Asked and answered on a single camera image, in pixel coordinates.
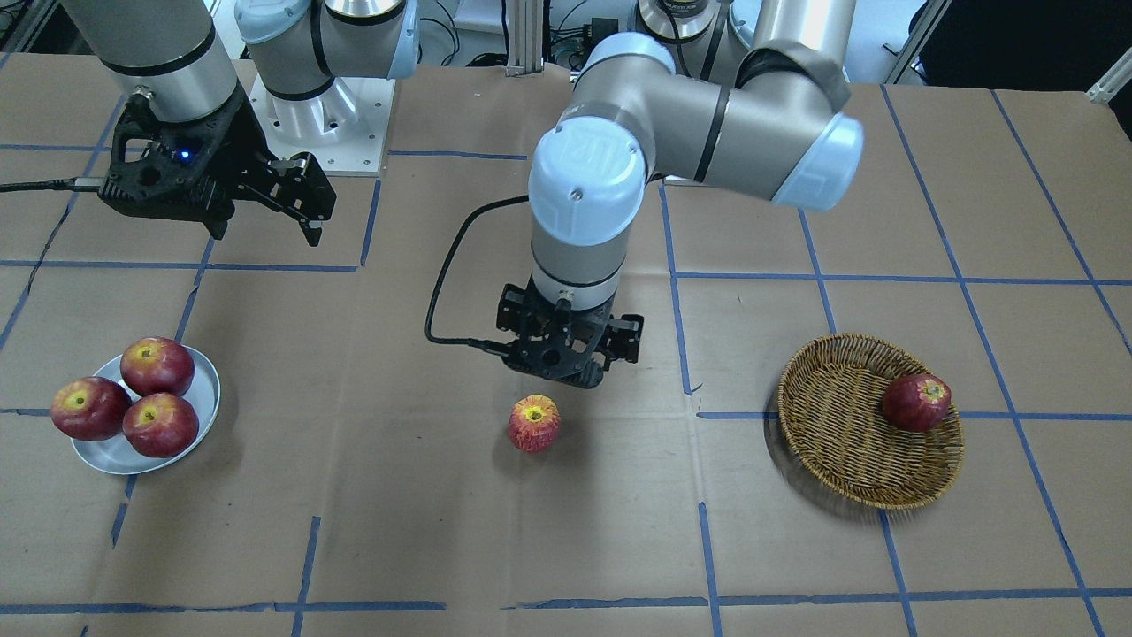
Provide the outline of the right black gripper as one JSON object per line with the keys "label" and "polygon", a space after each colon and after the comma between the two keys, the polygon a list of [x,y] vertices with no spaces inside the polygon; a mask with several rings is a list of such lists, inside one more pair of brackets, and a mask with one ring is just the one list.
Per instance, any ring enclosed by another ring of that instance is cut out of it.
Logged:
{"label": "right black gripper", "polygon": [[[337,196],[318,158],[308,150],[275,157],[247,97],[229,98],[216,113],[224,117],[224,132],[209,161],[211,178],[235,199],[295,219],[308,246],[319,246]],[[232,203],[211,204],[205,212],[211,238],[222,241],[231,218]]]}

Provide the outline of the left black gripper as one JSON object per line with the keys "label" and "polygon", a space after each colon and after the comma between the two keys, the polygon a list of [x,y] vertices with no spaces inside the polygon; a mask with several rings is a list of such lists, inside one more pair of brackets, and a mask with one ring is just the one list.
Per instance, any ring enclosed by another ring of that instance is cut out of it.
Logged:
{"label": "left black gripper", "polygon": [[638,362],[644,318],[612,315],[612,302],[575,310],[565,298],[547,301],[533,283],[506,285],[497,305],[504,364],[518,372],[607,372],[617,360]]}

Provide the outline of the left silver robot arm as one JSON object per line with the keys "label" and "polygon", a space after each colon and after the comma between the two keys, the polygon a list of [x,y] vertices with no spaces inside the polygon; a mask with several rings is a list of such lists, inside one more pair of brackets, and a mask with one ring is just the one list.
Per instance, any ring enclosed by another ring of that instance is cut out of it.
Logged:
{"label": "left silver robot arm", "polygon": [[514,341],[478,347],[547,379],[586,375],[595,355],[634,362],[642,318],[611,307],[653,177],[804,210],[840,203],[864,148],[844,114],[852,21],[854,1],[764,1],[724,84],[680,75],[648,34],[599,43],[533,153],[532,274],[505,287],[497,313]]}

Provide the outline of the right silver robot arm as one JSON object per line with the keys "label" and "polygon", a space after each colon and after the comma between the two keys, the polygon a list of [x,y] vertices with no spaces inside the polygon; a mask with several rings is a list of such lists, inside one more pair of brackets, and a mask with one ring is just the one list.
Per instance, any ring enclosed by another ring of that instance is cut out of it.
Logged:
{"label": "right silver robot arm", "polygon": [[309,246],[336,193],[315,148],[363,137],[352,78],[408,78],[414,1],[238,1],[260,107],[242,87],[198,1],[65,1],[72,24],[125,91],[102,203],[138,219],[201,223],[221,239],[234,203],[288,215]]}

